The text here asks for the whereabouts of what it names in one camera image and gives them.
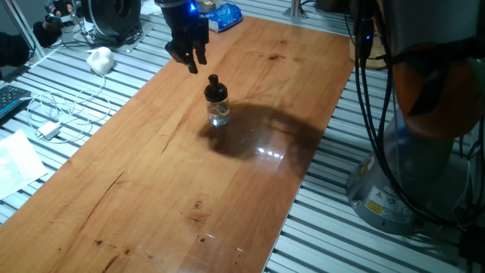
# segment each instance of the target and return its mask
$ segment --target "small glass bottle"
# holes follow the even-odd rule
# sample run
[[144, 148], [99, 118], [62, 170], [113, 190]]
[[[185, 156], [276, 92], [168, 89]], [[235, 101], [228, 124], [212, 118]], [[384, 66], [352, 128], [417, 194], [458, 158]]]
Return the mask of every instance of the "small glass bottle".
[[219, 83], [219, 77], [215, 74], [209, 76], [209, 83], [204, 91], [209, 122], [215, 127], [223, 126], [229, 122], [230, 115], [227, 87]]

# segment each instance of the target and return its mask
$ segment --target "blue package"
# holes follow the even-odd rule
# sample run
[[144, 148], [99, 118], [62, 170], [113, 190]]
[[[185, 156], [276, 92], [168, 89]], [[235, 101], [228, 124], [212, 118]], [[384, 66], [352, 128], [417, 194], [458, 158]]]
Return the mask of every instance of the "blue package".
[[223, 32], [243, 20], [241, 9], [230, 3], [201, 16], [209, 19], [209, 28], [216, 33]]

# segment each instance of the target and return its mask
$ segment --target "black bottle cap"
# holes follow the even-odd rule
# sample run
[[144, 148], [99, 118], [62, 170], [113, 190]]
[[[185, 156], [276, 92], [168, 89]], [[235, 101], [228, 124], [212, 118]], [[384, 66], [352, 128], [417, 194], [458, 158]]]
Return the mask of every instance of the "black bottle cap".
[[209, 83], [204, 91], [208, 102], [222, 102], [227, 98], [227, 87], [219, 83], [219, 77], [216, 74], [209, 76]]

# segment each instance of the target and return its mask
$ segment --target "keyboard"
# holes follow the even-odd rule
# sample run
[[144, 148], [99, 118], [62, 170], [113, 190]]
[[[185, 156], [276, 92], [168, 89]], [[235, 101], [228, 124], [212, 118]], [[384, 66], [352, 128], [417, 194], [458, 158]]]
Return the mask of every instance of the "keyboard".
[[20, 98], [30, 96], [30, 91], [13, 86], [5, 86], [0, 89], [0, 118], [22, 104]]

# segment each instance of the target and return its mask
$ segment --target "wooden table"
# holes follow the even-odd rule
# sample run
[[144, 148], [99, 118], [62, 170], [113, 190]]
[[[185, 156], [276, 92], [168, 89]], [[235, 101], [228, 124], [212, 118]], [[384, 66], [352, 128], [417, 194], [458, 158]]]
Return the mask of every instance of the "wooden table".
[[[4, 225], [0, 272], [260, 272], [352, 70], [348, 38], [245, 17], [170, 61]], [[218, 74], [231, 121], [208, 123]]]

